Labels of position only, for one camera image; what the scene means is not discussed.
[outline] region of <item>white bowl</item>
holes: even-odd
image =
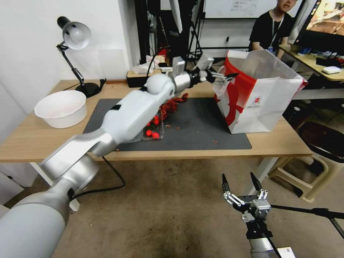
[[[34,111],[52,127],[70,127],[86,117],[86,96],[76,90],[56,92],[41,99]]]

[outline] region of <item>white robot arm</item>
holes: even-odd
[[[184,61],[174,58],[170,76],[150,77],[146,87],[130,92],[106,113],[98,130],[73,136],[47,157],[41,168],[54,184],[48,191],[24,198],[1,218],[0,256],[51,257],[68,221],[70,198],[98,172],[87,152],[104,156],[133,139],[164,102],[200,82],[202,74],[211,78],[211,72],[205,71],[212,62],[212,58],[202,56],[197,67],[186,72]],[[219,81],[218,74],[213,77]]]

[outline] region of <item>paper bag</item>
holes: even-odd
[[[231,133],[269,132],[307,81],[266,50],[228,51],[225,74],[238,75],[215,100]]]

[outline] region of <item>black mat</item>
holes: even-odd
[[[100,99],[84,133],[98,129],[108,110],[120,99]],[[213,98],[189,98],[178,104],[176,112],[164,121],[164,138],[121,144],[120,151],[177,151],[251,149],[246,134],[230,134],[224,118]]]

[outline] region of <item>wooden table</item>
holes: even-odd
[[[329,81],[344,81],[344,70],[340,73],[335,74],[325,74],[322,70],[325,66],[316,64],[316,57],[306,54],[298,55],[295,51],[291,50],[290,45],[280,45],[279,47],[287,54],[289,57],[295,60],[295,63],[292,67],[295,70],[298,64],[302,64],[309,68],[317,76],[321,76]],[[320,90],[302,90],[295,94],[293,99],[332,99],[332,98],[343,98],[344,89],[320,89]]]
[[[74,85],[77,81],[60,81],[51,93],[61,91]],[[70,128],[56,129],[50,127],[32,112],[13,131],[0,146],[0,162],[29,162],[38,173],[48,182],[52,182],[41,170],[37,162],[41,162],[56,148],[74,134],[81,134],[99,99],[123,98],[130,91],[126,83],[105,84],[102,92],[86,100],[87,116],[79,124]],[[213,97],[214,92],[210,83],[204,82],[188,89],[189,97]],[[311,150],[305,145],[292,127],[281,118],[276,127],[269,133],[250,133],[247,137],[252,149],[242,150],[172,150],[172,151],[136,151],[112,152],[106,156],[110,161],[147,160],[147,159],[204,159],[220,157],[264,157],[255,173],[262,181],[275,164],[278,157],[310,156]],[[253,188],[249,182],[248,192]],[[78,202],[72,203],[72,209],[77,210]]]

